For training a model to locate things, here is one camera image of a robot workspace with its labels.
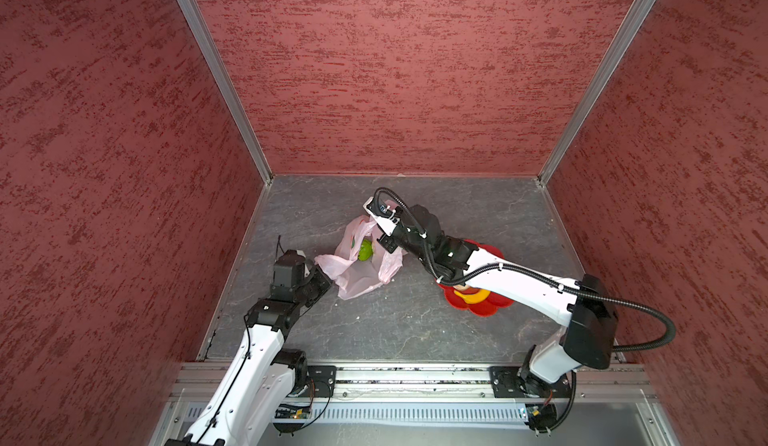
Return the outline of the pink plastic bag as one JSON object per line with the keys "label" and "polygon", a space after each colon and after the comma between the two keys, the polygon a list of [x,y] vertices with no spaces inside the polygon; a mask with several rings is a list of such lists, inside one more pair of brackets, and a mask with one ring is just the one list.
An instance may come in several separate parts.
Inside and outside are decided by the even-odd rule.
{"label": "pink plastic bag", "polygon": [[[406,253],[397,248],[389,253],[379,242],[383,233],[369,214],[352,220],[345,228],[333,254],[317,256],[315,263],[338,286],[338,297],[351,300],[389,284],[403,266]],[[357,259],[363,239],[370,239],[374,255],[369,261]]]}

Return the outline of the yellow fake banana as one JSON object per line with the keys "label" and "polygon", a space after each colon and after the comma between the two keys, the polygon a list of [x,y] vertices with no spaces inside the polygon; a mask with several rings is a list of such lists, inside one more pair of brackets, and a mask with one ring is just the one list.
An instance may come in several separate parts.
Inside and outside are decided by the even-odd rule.
{"label": "yellow fake banana", "polygon": [[477,291],[458,291],[453,290],[453,294],[462,299],[466,304],[479,304],[487,300],[490,292],[479,289]]}

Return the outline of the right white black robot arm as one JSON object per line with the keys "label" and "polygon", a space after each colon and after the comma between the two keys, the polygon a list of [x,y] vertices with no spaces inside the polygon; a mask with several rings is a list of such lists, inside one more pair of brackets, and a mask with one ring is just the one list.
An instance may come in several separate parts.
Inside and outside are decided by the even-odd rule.
{"label": "right white black robot arm", "polygon": [[516,370],[512,384],[521,394],[545,397],[582,366],[604,370],[610,365],[618,317],[597,278],[560,278],[512,263],[446,235],[437,217],[422,206],[390,206],[372,198],[365,210],[382,232],[379,244],[390,253],[415,255],[438,285],[487,291],[560,326],[547,341],[532,346]]}

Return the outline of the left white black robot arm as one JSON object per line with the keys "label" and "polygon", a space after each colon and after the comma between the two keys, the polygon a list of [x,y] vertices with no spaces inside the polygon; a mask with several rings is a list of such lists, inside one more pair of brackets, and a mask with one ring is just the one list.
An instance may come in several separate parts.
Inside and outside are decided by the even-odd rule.
{"label": "left white black robot arm", "polygon": [[256,445],[291,396],[308,396],[302,418],[312,412],[315,382],[306,354],[284,343],[302,311],[333,282],[319,267],[302,264],[277,270],[275,278],[277,289],[245,314],[240,351],[212,398],[183,437],[168,438],[167,445]]}

